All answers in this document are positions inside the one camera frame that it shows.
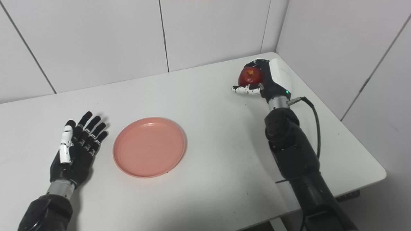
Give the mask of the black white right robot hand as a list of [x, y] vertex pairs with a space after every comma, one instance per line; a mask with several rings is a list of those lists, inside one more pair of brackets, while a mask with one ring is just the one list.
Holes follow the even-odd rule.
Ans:
[[267, 103], [275, 98], [291, 100], [292, 81], [281, 74], [278, 59], [255, 59], [245, 64], [238, 77], [238, 85], [231, 90], [237, 94], [259, 95]]

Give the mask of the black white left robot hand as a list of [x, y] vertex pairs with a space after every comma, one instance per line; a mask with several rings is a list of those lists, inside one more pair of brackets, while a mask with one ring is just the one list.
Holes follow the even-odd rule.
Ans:
[[108, 136], [100, 116], [86, 112], [81, 120], [68, 120], [57, 154], [50, 166], [50, 183], [68, 181], [77, 189], [87, 180], [101, 143]]

